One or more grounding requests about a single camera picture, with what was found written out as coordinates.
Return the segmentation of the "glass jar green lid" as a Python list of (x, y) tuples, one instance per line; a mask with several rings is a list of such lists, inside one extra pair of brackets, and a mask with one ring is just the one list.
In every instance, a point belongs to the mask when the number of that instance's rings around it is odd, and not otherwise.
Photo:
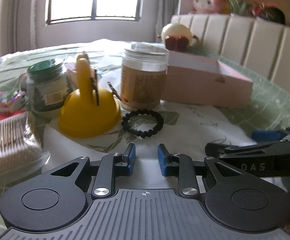
[(49, 59), (27, 69), (27, 95), (30, 109), (44, 118), (56, 118), (73, 92), (63, 59)]

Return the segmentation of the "cotton swab bag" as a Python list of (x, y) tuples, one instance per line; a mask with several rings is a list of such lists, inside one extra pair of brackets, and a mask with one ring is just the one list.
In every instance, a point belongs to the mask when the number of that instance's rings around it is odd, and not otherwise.
[(0, 183), (12, 183), (38, 171), (48, 162), (31, 112), (12, 116), (0, 124)]

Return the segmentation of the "barred window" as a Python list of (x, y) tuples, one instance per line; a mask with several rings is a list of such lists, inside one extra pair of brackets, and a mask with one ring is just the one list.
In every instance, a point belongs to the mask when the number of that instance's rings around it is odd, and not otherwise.
[(46, 24), (77, 21), (139, 21), (142, 0), (46, 0)]

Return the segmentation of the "colourful tissue pack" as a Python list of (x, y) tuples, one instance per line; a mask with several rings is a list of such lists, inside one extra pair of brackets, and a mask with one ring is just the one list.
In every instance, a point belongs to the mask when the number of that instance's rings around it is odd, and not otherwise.
[(25, 92), (0, 92), (0, 113), (13, 113), (20, 110), (26, 103)]

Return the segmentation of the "pink bunny plush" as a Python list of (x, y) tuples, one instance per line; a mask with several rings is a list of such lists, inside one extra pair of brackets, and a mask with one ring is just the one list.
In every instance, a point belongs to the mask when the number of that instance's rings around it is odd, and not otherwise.
[(193, 0), (193, 14), (221, 13), (225, 0)]

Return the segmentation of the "cream round plush red feet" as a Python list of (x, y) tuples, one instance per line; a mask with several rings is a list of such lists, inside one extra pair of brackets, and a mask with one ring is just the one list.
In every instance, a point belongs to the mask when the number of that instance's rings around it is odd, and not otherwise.
[(190, 29), (180, 23), (170, 23), (163, 27), (161, 34), (156, 36), (163, 42), (167, 50), (184, 52), (197, 41), (196, 35)]

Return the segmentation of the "red flower plant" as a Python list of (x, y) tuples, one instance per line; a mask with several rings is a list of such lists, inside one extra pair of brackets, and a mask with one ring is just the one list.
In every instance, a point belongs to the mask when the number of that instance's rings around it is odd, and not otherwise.
[(262, 0), (251, 0), (252, 15), (270, 22), (286, 24), (284, 13), (273, 2), (264, 2)]

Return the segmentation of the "yellow duck-shaped toy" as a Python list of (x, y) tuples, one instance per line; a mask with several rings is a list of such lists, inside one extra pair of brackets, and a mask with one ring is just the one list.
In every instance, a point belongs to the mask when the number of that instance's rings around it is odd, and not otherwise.
[(57, 124), (62, 133), (73, 138), (90, 138), (114, 128), (121, 119), (121, 100), (117, 91), (98, 86), (97, 71), (91, 74), (86, 53), (77, 56), (78, 89), (67, 96)]

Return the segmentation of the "grey curtain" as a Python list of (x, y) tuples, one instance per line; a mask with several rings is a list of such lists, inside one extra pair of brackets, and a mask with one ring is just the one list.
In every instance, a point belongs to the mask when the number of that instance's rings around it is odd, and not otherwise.
[(172, 16), (178, 9), (178, 3), (179, 0), (158, 0), (155, 25), (155, 42), (160, 42), (157, 35), (161, 34), (163, 27), (170, 23)]

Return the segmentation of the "pink cardboard box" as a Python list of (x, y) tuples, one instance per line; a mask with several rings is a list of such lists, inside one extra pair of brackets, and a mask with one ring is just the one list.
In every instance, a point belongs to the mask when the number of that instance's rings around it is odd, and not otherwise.
[(170, 51), (162, 100), (244, 108), (252, 87), (250, 78), (219, 60)]

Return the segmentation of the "clear jar beige label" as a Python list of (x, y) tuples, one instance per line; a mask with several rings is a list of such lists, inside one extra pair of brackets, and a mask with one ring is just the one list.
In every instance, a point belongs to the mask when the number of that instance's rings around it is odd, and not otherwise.
[(121, 70), (121, 106), (129, 111), (159, 106), (169, 51), (163, 44), (132, 42), (124, 50)]

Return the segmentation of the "green potted plant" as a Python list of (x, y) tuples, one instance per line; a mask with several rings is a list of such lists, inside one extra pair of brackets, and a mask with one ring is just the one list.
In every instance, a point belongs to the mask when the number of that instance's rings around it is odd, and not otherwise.
[(249, 16), (250, 3), (246, 0), (228, 0), (231, 13), (237, 16)]

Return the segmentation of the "beige padded headboard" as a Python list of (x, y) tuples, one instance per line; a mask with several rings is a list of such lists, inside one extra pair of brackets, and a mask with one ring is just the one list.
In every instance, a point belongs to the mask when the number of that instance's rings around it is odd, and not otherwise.
[(246, 16), (174, 15), (198, 46), (253, 70), (290, 93), (290, 27)]

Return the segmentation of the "green white bedspread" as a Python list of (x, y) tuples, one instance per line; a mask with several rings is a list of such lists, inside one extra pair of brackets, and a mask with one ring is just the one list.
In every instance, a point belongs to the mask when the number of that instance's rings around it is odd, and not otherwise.
[[(24, 81), (27, 68), (37, 62), (56, 57), (74, 60), (85, 51), (90, 61), (99, 66), (101, 87), (111, 83), (120, 87), (121, 55), (124, 42), (99, 40), (18, 52), (0, 58), (0, 91), (17, 90)], [(141, 139), (117, 125), (108, 133), (73, 139), (60, 133), (56, 119), (36, 117), (36, 127), (44, 150), (50, 158), (40, 172), (48, 171), (80, 156), (99, 160), (108, 153), (123, 152), (129, 143), (136, 145), (136, 163), (130, 177), (121, 177), (117, 186), (125, 188), (175, 187), (176, 179), (163, 177), (157, 161), (157, 147), (163, 143), (170, 152), (183, 153), (194, 160), (203, 160), (209, 142), (251, 145), (254, 130), (275, 130), (290, 127), (290, 95), (253, 71), (235, 64), (234, 68), (254, 82), (250, 104), (244, 109), (214, 108), (162, 102), (159, 112), (163, 129), (151, 138)]]

